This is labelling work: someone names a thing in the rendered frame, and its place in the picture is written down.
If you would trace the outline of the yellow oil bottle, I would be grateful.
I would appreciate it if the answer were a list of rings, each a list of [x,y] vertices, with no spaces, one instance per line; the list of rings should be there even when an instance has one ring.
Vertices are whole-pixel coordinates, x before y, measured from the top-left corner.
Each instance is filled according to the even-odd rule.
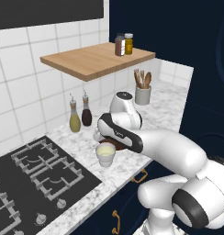
[[[81,129],[81,121],[76,109],[76,100],[73,98],[73,96],[71,96],[70,107],[71,107],[71,116],[69,122],[70,129],[72,132],[79,132]]]

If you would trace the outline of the black extractor hood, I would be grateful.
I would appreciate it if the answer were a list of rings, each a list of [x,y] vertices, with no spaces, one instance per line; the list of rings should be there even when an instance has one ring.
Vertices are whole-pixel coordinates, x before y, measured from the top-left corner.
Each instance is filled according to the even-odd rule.
[[[104,17],[104,0],[0,0],[0,29]]]

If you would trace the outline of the brown spice jar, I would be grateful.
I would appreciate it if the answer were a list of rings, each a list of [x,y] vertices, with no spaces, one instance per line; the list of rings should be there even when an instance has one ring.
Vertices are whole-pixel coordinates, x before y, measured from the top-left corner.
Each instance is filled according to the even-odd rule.
[[[125,36],[123,33],[118,33],[115,39],[115,54],[123,56],[125,54]]]

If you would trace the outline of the dark vinegar bottle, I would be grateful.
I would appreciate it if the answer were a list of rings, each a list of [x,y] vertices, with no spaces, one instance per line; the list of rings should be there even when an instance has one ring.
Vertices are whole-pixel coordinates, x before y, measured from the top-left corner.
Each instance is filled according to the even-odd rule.
[[[92,113],[89,108],[89,98],[86,92],[83,95],[83,103],[82,123],[84,126],[89,127],[92,124]]]

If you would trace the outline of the wooden spoon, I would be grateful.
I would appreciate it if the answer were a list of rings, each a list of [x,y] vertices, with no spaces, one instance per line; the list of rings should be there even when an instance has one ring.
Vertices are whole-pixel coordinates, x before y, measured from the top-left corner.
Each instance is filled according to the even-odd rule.
[[[144,80],[144,88],[149,89],[150,83],[151,83],[151,72],[147,72]]]

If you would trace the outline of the yellow spice jar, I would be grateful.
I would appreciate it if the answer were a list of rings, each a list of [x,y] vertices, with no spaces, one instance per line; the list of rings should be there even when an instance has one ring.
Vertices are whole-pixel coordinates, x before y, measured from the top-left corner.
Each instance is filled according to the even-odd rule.
[[[133,49],[133,34],[126,33],[125,34],[125,54],[130,55]]]

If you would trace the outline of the wooden spatula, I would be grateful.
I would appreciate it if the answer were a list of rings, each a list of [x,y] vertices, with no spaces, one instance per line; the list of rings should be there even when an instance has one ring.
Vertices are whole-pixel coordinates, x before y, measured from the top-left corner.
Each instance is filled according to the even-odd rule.
[[[135,77],[135,81],[136,81],[136,86],[138,88],[140,88],[140,74],[139,74],[139,70],[138,69],[134,70],[134,77]]]

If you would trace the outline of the wooden wall shelf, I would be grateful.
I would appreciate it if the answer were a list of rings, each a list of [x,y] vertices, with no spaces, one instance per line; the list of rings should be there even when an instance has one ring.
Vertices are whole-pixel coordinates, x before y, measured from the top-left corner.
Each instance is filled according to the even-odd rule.
[[[116,56],[115,44],[107,42],[42,56],[40,61],[54,69],[89,82],[154,58],[154,52],[141,49],[134,49],[131,55]]]

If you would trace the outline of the navy drawer front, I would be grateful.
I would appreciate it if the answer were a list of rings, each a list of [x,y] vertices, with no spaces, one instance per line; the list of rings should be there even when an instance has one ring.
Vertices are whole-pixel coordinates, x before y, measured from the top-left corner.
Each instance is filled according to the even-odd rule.
[[[148,176],[143,180],[143,183],[146,183],[147,181],[152,179],[174,174],[174,172],[164,168],[157,162],[151,162],[148,166],[145,167],[145,170],[148,173]],[[123,188],[118,191],[118,199],[128,199],[130,196],[137,192],[139,185],[140,183],[129,181]]]

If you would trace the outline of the white glass of lemonade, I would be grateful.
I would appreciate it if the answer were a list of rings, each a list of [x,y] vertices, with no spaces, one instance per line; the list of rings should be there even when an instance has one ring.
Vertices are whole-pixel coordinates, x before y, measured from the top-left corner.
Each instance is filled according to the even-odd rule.
[[[95,149],[96,157],[102,167],[109,167],[116,154],[116,147],[109,143],[100,143]]]

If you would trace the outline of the black gas hob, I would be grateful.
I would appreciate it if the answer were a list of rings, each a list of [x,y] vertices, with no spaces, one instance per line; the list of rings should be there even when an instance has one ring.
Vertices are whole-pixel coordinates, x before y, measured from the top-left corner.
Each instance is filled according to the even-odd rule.
[[[101,181],[46,136],[0,157],[0,235],[36,235]],[[57,208],[64,199],[66,207]],[[38,214],[47,217],[38,225]]]

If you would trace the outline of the navy fridge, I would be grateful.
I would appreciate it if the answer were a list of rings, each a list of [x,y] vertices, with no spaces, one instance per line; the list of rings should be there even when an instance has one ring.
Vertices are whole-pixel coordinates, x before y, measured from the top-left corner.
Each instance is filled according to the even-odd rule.
[[[180,132],[224,157],[224,0],[109,0],[109,38],[194,68]]]

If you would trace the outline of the grey utensil pot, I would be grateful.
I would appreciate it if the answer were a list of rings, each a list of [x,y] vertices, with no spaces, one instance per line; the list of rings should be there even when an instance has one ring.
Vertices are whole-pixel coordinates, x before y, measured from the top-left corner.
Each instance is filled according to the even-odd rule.
[[[135,103],[140,106],[146,106],[150,103],[151,99],[151,87],[148,89],[136,88],[135,91]]]

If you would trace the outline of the brown ice bowl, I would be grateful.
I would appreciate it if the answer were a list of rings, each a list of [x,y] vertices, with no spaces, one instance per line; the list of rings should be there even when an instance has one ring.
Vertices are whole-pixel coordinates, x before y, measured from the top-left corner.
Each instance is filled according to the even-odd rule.
[[[106,139],[102,139],[99,141],[99,143],[103,143],[103,142],[107,142],[107,143],[111,143],[116,147],[117,151],[122,151],[126,149],[126,146],[116,140],[110,139],[110,138],[106,138]]]

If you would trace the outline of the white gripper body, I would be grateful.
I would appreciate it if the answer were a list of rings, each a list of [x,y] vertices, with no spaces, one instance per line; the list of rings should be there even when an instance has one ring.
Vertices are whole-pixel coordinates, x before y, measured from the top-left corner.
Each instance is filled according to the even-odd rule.
[[[94,140],[97,142],[99,142],[102,139],[102,136],[98,129],[95,130],[93,137],[94,137]]]

